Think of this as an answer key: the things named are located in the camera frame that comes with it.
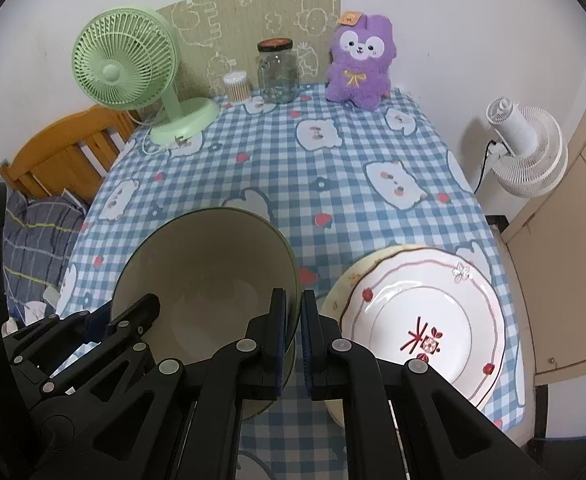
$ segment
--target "cotton swab container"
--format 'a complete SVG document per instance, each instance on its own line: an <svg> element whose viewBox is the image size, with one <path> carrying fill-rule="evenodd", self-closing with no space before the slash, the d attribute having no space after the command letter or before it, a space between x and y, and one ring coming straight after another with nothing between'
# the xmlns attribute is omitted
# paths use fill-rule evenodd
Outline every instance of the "cotton swab container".
<svg viewBox="0 0 586 480"><path fill-rule="evenodd" d="M233 70L224 75L228 100L233 104L243 103L251 98L251 85L244 70Z"/></svg>

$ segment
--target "purple plush toy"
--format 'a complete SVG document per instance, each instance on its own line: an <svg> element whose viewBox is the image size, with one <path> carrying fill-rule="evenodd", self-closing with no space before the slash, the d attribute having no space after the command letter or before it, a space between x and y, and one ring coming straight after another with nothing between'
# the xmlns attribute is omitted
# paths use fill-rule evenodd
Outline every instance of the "purple plush toy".
<svg viewBox="0 0 586 480"><path fill-rule="evenodd" d="M391 90L387 71L397 55L390 20L363 14L352 27L343 25L333 35L331 54L326 98L375 110L382 95Z"/></svg>

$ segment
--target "fan base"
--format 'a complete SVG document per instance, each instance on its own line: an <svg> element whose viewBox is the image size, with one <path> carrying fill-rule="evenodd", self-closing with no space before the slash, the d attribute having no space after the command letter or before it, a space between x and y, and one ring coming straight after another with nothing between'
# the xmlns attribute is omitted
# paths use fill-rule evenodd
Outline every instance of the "fan base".
<svg viewBox="0 0 586 480"><path fill-rule="evenodd" d="M194 97L180 103L182 117L169 120L166 112L160 112L159 123L151 128L150 138L161 146L179 140L190 139L209 126L219 114L219 106L206 97Z"/></svg>

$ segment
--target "cabinet door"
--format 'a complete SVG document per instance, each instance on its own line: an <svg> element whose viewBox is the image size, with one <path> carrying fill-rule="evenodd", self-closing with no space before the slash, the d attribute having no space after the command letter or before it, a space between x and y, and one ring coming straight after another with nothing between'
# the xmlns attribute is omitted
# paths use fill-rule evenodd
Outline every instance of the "cabinet door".
<svg viewBox="0 0 586 480"><path fill-rule="evenodd" d="M537 373L586 362L586 147L508 248L526 301Z"/></svg>

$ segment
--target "metal screw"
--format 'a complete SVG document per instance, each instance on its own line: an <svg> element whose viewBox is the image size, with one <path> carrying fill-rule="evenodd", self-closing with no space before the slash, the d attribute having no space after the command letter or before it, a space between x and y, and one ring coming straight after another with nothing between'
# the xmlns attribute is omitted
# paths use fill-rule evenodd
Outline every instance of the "metal screw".
<svg viewBox="0 0 586 480"><path fill-rule="evenodd" d="M348 339L336 339L331 343L331 347L336 352L348 352L352 348L352 344Z"/></svg>
<svg viewBox="0 0 586 480"><path fill-rule="evenodd" d="M411 359L409 361L409 370L414 374L423 374L429 366L421 359Z"/></svg>
<svg viewBox="0 0 586 480"><path fill-rule="evenodd" d="M241 352L252 352L257 348L257 343L253 339L240 339L235 346Z"/></svg>
<svg viewBox="0 0 586 480"><path fill-rule="evenodd" d="M180 369L179 363L175 359L167 359L162 361L159 366L160 373L164 375L171 375Z"/></svg>

